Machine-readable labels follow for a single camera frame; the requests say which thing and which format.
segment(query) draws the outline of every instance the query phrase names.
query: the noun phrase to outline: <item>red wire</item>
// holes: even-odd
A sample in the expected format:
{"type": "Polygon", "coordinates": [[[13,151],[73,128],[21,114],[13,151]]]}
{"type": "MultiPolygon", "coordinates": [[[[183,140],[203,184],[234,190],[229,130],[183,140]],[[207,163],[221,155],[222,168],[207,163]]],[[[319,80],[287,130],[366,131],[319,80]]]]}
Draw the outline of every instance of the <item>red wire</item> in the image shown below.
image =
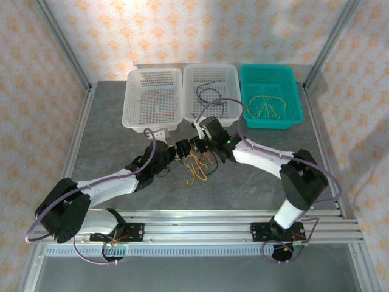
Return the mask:
{"type": "Polygon", "coordinates": [[[160,94],[160,95],[162,95],[162,96],[166,96],[168,99],[173,100],[173,101],[174,101],[174,104],[175,104],[175,106],[174,106],[174,111],[173,111],[172,113],[169,113],[169,114],[165,114],[165,113],[155,113],[155,114],[152,114],[152,115],[150,115],[150,116],[146,119],[146,121],[149,121],[150,118],[152,118],[152,117],[154,117],[154,116],[172,116],[172,115],[175,114],[175,112],[176,112],[176,110],[177,110],[177,101],[176,101],[174,98],[172,98],[172,96],[169,96],[168,94],[165,94],[165,93],[155,92],[154,94],[152,94],[150,97],[148,97],[148,98],[146,98],[146,99],[140,99],[140,100],[136,100],[136,101],[137,101],[137,102],[142,102],[142,101],[145,101],[145,100],[152,99],[153,97],[155,97],[156,94],[160,94]]]}

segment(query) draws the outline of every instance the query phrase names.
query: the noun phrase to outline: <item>cable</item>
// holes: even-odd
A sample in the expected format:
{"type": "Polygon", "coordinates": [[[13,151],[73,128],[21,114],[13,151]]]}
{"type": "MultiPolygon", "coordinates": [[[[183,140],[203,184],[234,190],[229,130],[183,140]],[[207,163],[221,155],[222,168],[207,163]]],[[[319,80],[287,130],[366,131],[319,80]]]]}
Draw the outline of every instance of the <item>cable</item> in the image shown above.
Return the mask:
{"type": "Polygon", "coordinates": [[[73,248],[74,248],[74,250],[75,250],[75,253],[76,253],[81,259],[83,259],[85,262],[93,263],[94,265],[110,265],[110,264],[113,264],[113,263],[114,263],[114,264],[117,263],[117,261],[115,261],[115,262],[97,262],[97,261],[95,261],[95,260],[91,260],[91,259],[89,259],[89,258],[83,256],[83,255],[80,253],[80,251],[78,250],[78,248],[76,247],[76,245],[75,245],[75,236],[73,237],[73,248]]]}
{"type": "Polygon", "coordinates": [[[216,167],[214,170],[212,170],[210,173],[206,173],[205,175],[208,176],[208,175],[211,175],[212,173],[214,173],[216,171],[216,169],[218,169],[219,167],[219,163],[218,163],[218,159],[216,157],[216,155],[214,154],[214,152],[211,152],[211,154],[213,155],[213,157],[215,158],[215,161],[216,161],[216,167]]]}
{"type": "MultiPolygon", "coordinates": [[[[325,170],[324,168],[318,166],[317,164],[314,164],[312,162],[309,162],[309,161],[305,161],[303,159],[300,159],[300,158],[296,158],[296,157],[293,157],[293,156],[288,156],[288,155],[284,155],[284,154],[279,154],[275,151],[272,151],[272,150],[268,150],[268,149],[265,149],[265,148],[262,148],[262,147],[258,147],[256,145],[253,145],[251,144],[242,134],[242,130],[241,130],[241,124],[242,124],[242,118],[243,118],[243,114],[246,110],[246,106],[243,104],[243,102],[239,101],[239,100],[236,100],[236,99],[229,99],[229,98],[226,98],[226,97],[223,97],[221,99],[215,99],[212,103],[214,102],[218,102],[220,100],[231,100],[233,102],[237,102],[239,103],[241,106],[242,106],[242,113],[241,115],[239,116],[239,119],[238,119],[238,124],[237,124],[237,127],[236,129],[238,130],[238,134],[240,136],[240,138],[242,139],[242,141],[249,147],[251,147],[251,149],[255,149],[257,151],[260,151],[262,153],[265,153],[265,154],[268,154],[268,155],[271,155],[271,156],[274,156],[274,157],[278,157],[279,159],[288,159],[288,160],[293,160],[293,161],[297,161],[299,163],[302,163],[302,164],[305,164],[305,165],[308,165],[310,167],[313,167],[314,169],[317,169],[319,171],[321,171],[322,173],[324,173],[328,178],[330,178],[333,183],[335,184],[336,188],[337,188],[337,195],[333,198],[329,198],[329,199],[323,199],[323,200],[318,200],[315,202],[315,204],[318,204],[318,203],[322,203],[322,202],[327,202],[327,201],[336,201],[338,200],[342,195],[343,195],[343,192],[342,192],[342,187],[340,186],[338,180],[336,179],[335,176],[332,175],[331,172],[325,170]]],[[[200,115],[197,117],[196,119],[196,122],[198,123],[199,122],[199,119],[200,117],[204,114],[204,112],[206,111],[206,109],[209,107],[210,105],[207,105],[206,107],[204,107],[200,113],[200,115]]]]}
{"type": "MultiPolygon", "coordinates": [[[[304,219],[301,219],[301,222],[306,222],[306,221],[313,221],[315,220],[315,223],[311,229],[311,232],[309,233],[309,236],[308,238],[306,239],[307,242],[309,242],[312,238],[312,235],[316,229],[316,226],[318,224],[318,221],[319,221],[319,217],[312,217],[312,218],[304,218],[304,219]]],[[[261,256],[262,258],[264,258],[266,261],[270,262],[270,263],[289,263],[289,262],[293,262],[295,260],[297,260],[300,256],[301,256],[301,253],[302,253],[302,250],[297,254],[297,256],[295,256],[294,258],[290,259],[290,260],[287,260],[285,262],[281,262],[281,261],[275,261],[275,260],[271,260],[269,258],[267,258],[264,254],[264,248],[265,246],[268,244],[268,243],[276,243],[278,245],[282,245],[284,248],[287,248],[292,254],[293,254],[293,251],[290,249],[290,247],[288,247],[285,243],[283,242],[279,242],[278,240],[268,240],[266,242],[264,242],[262,245],[261,245],[261,256]]]]}
{"type": "Polygon", "coordinates": [[[266,103],[266,100],[265,98],[270,98],[270,99],[279,99],[281,100],[283,103],[284,103],[284,111],[286,111],[286,102],[285,100],[283,100],[281,97],[278,97],[278,96],[254,96],[250,99],[249,103],[246,105],[246,111],[247,113],[249,114],[249,116],[253,119],[253,120],[258,120],[260,118],[260,115],[261,113],[263,112],[264,109],[266,109],[267,111],[267,119],[269,120],[270,117],[269,117],[269,108],[271,109],[272,111],[272,116],[273,117],[277,117],[277,113],[275,112],[275,110],[273,109],[273,107],[266,103]],[[262,97],[263,98],[263,107],[260,109],[260,111],[258,112],[258,114],[256,115],[256,117],[254,117],[251,112],[249,111],[249,106],[251,105],[251,103],[255,100],[255,99],[258,99],[262,97]]]}
{"type": "Polygon", "coordinates": [[[186,180],[186,182],[187,182],[187,184],[188,184],[189,186],[191,186],[191,185],[195,182],[196,176],[197,176],[200,180],[202,180],[202,181],[208,181],[208,178],[207,178],[207,176],[205,175],[204,171],[202,170],[200,164],[201,164],[201,165],[204,165],[206,168],[208,168],[208,166],[207,166],[206,164],[200,162],[200,161],[198,160],[198,157],[197,157],[196,155],[194,155],[192,152],[191,152],[187,157],[185,157],[185,159],[184,159],[184,166],[188,167],[188,168],[190,169],[190,171],[192,172],[192,175],[193,175],[193,181],[192,181],[192,182],[188,182],[188,180],[186,180]],[[203,178],[200,177],[200,176],[199,176],[199,173],[196,172],[196,169],[195,169],[195,167],[193,166],[193,163],[192,163],[191,166],[189,166],[189,165],[187,164],[187,159],[188,159],[189,157],[193,157],[195,163],[197,164],[198,170],[202,173],[202,175],[204,175],[203,178]]]}
{"type": "Polygon", "coordinates": [[[136,102],[143,102],[145,100],[148,100],[148,99],[152,99],[153,97],[155,97],[156,94],[160,94],[162,96],[166,96],[168,99],[171,99],[172,101],[174,101],[174,111],[172,113],[154,113],[150,116],[147,117],[146,121],[149,122],[150,118],[151,117],[154,117],[154,116],[172,116],[175,114],[176,110],[177,110],[177,101],[174,97],[172,96],[169,96],[168,94],[166,93],[161,93],[161,92],[155,92],[154,94],[152,94],[150,97],[147,97],[145,99],[135,99],[136,102]]]}
{"type": "MultiPolygon", "coordinates": [[[[217,93],[219,94],[219,98],[222,98],[221,93],[220,93],[219,91],[217,91],[216,89],[214,89],[214,88],[205,88],[205,89],[203,89],[203,90],[199,93],[199,88],[200,88],[201,86],[205,86],[205,85],[209,85],[209,84],[213,84],[213,83],[215,83],[215,82],[204,83],[204,84],[199,85],[199,86],[196,88],[196,95],[197,95],[197,98],[198,98],[198,102],[199,102],[202,106],[204,106],[204,107],[206,107],[206,105],[205,105],[204,103],[208,103],[208,104],[213,103],[212,101],[205,100],[205,99],[203,99],[203,98],[201,97],[201,94],[202,94],[204,91],[207,91],[207,90],[215,91],[215,92],[217,92],[217,93]]],[[[213,103],[212,105],[210,105],[210,106],[215,106],[215,105],[221,105],[221,106],[222,106],[222,113],[221,113],[220,119],[223,118],[223,115],[224,115],[224,105],[225,105],[225,104],[226,104],[226,102],[222,103],[222,102],[219,101],[219,102],[217,102],[217,103],[213,103]]]]}
{"type": "Polygon", "coordinates": [[[83,187],[79,187],[77,189],[74,189],[74,190],[71,190],[70,192],[68,193],[65,193],[64,195],[60,196],[58,199],[56,199],[53,203],[51,203],[50,205],[48,205],[36,218],[36,220],[31,224],[31,227],[29,228],[29,230],[26,232],[26,236],[24,237],[24,240],[27,242],[27,243],[32,243],[32,242],[38,242],[48,236],[50,236],[50,234],[45,234],[41,237],[37,237],[37,238],[30,238],[30,235],[31,233],[34,231],[34,229],[36,228],[36,226],[41,222],[41,220],[47,215],[47,213],[49,213],[51,211],[51,209],[53,209],[57,204],[59,204],[60,202],[62,202],[63,200],[65,200],[66,198],[69,198],[71,195],[79,192],[79,191],[82,191],[84,189],[87,189],[87,188],[90,188],[90,187],[94,187],[94,186],[97,186],[98,184],[101,184],[101,183],[105,183],[106,181],[112,181],[112,180],[117,180],[117,179],[121,179],[121,178],[127,178],[129,176],[132,176],[132,175],[135,175],[139,172],[141,172],[143,169],[146,168],[146,166],[151,162],[151,160],[153,159],[153,156],[155,154],[155,151],[156,151],[156,137],[153,133],[153,131],[151,131],[149,128],[146,128],[145,131],[143,132],[145,135],[147,133],[151,134],[151,137],[153,138],[153,149],[151,151],[151,154],[149,156],[149,158],[147,159],[146,163],[141,166],[139,169],[127,174],[127,175],[122,175],[122,176],[117,176],[117,175],[112,175],[112,176],[108,176],[106,178],[102,178],[102,179],[99,179],[98,181],[95,181],[93,182],[92,184],[90,184],[89,186],[83,186],[83,187]]]}

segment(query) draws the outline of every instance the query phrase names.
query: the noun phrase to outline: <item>black mount bracket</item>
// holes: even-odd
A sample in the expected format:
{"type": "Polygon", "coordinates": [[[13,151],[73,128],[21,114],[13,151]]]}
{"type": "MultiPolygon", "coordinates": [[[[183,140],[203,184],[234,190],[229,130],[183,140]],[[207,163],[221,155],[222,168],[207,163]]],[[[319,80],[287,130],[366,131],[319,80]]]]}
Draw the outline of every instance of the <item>black mount bracket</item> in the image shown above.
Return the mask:
{"type": "MultiPolygon", "coordinates": [[[[110,242],[113,238],[115,231],[105,235],[101,233],[93,233],[89,237],[90,242],[110,242]]],[[[145,234],[144,223],[125,223],[123,228],[123,235],[128,234],[127,237],[121,239],[121,242],[142,242],[145,234]]]]}
{"type": "Polygon", "coordinates": [[[253,242],[266,242],[268,240],[278,240],[279,242],[301,241],[305,238],[304,225],[295,222],[284,234],[276,236],[270,229],[268,222],[254,222],[250,225],[253,242]]]}

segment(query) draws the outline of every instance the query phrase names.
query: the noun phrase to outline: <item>white bracket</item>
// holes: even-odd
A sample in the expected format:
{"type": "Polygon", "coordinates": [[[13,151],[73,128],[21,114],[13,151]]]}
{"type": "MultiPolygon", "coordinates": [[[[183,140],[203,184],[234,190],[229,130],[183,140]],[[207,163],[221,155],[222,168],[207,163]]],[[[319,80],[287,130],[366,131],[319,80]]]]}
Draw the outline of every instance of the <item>white bracket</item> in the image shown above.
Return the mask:
{"type": "MultiPolygon", "coordinates": [[[[158,131],[153,132],[156,140],[160,140],[166,143],[166,138],[169,138],[169,131],[168,129],[160,129],[158,131]]],[[[152,140],[153,137],[151,134],[147,134],[147,139],[152,140]]]]}
{"type": "Polygon", "coordinates": [[[198,122],[197,122],[197,121],[194,121],[194,122],[193,122],[193,125],[194,125],[194,127],[196,128],[196,130],[197,130],[197,133],[198,133],[198,135],[199,135],[200,140],[203,140],[204,137],[205,137],[205,134],[204,134],[204,132],[202,131],[202,129],[201,129],[201,127],[200,127],[200,123],[201,123],[203,120],[205,120],[205,117],[204,117],[204,116],[201,116],[198,122]]]}

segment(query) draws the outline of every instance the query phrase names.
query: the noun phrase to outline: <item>yellow wire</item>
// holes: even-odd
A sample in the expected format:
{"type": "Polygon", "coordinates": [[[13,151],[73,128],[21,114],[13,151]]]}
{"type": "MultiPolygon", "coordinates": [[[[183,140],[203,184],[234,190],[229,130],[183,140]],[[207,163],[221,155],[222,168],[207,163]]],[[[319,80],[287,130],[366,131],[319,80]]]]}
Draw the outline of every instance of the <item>yellow wire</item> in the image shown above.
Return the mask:
{"type": "Polygon", "coordinates": [[[206,164],[204,164],[204,163],[202,163],[202,162],[199,162],[199,161],[198,161],[198,157],[197,157],[196,155],[194,155],[193,153],[190,153],[190,154],[185,158],[185,160],[184,160],[184,166],[188,167],[188,168],[190,169],[190,172],[192,172],[192,175],[193,175],[193,181],[192,181],[192,182],[189,182],[189,181],[186,179],[186,183],[187,183],[189,186],[191,186],[191,185],[195,182],[196,176],[197,176],[200,180],[202,180],[202,181],[208,181],[207,175],[205,175],[204,171],[203,171],[202,168],[200,167],[200,164],[202,164],[202,165],[204,165],[204,166],[206,166],[206,167],[208,168],[208,166],[207,166],[206,164]],[[191,166],[187,164],[187,159],[188,159],[189,157],[193,157],[193,158],[194,158],[194,161],[195,161],[195,163],[197,164],[197,166],[198,166],[200,172],[204,175],[204,178],[202,178],[201,176],[199,176],[199,174],[196,173],[196,169],[195,169],[195,167],[193,166],[193,164],[192,164],[191,166]]]}
{"type": "Polygon", "coordinates": [[[189,183],[188,180],[186,180],[187,184],[188,184],[189,186],[191,186],[191,185],[195,182],[196,177],[195,177],[195,174],[194,174],[193,171],[192,171],[192,168],[187,164],[187,159],[188,159],[188,157],[189,157],[189,156],[187,156],[187,157],[185,158],[185,160],[184,160],[184,166],[188,167],[189,170],[190,170],[190,172],[192,172],[193,181],[192,181],[191,183],[189,183]]]}
{"type": "Polygon", "coordinates": [[[204,152],[205,157],[208,159],[209,163],[213,164],[213,161],[209,158],[207,152],[204,152]]]}
{"type": "Polygon", "coordinates": [[[278,96],[264,96],[264,95],[260,95],[260,96],[254,96],[251,98],[250,102],[247,104],[246,106],[246,110],[247,110],[247,113],[249,114],[249,116],[253,119],[253,120],[257,120],[260,118],[260,115],[261,113],[263,112],[264,109],[266,109],[266,112],[267,112],[267,119],[269,120],[270,119],[270,116],[269,116],[269,108],[272,112],[272,116],[273,117],[277,117],[277,113],[275,112],[275,110],[273,109],[273,107],[269,104],[266,103],[266,99],[265,98],[271,98],[271,99],[278,99],[278,100],[281,100],[283,103],[284,103],[284,111],[286,111],[286,102],[285,100],[283,100],[281,97],[278,97],[278,96]],[[251,105],[251,103],[253,102],[253,100],[257,99],[257,98],[260,98],[262,97],[263,98],[263,107],[261,108],[261,110],[258,112],[257,116],[254,117],[250,110],[249,110],[249,106],[251,105]]]}
{"type": "MultiPolygon", "coordinates": [[[[207,157],[208,161],[209,161],[211,164],[213,164],[212,160],[209,158],[209,156],[208,156],[206,153],[205,153],[205,157],[207,157]]],[[[192,181],[192,182],[189,182],[187,179],[185,180],[186,183],[187,183],[189,186],[191,186],[191,185],[195,182],[196,177],[198,177],[198,178],[199,178],[200,180],[202,180],[202,181],[208,181],[208,177],[207,177],[207,175],[204,173],[204,171],[203,171],[203,169],[202,169],[202,165],[203,165],[204,167],[208,168],[208,165],[205,164],[205,163],[202,163],[202,162],[199,160],[199,158],[198,158],[195,154],[193,154],[192,152],[185,158],[185,160],[184,160],[184,166],[188,167],[189,170],[190,170],[190,172],[191,172],[192,175],[193,175],[193,181],[192,181]],[[196,169],[195,169],[193,163],[192,163],[191,165],[188,165],[188,164],[187,164],[187,159],[188,159],[189,157],[192,157],[193,160],[194,160],[194,162],[196,163],[196,165],[197,165],[197,167],[198,167],[197,171],[196,171],[196,169]]]]}

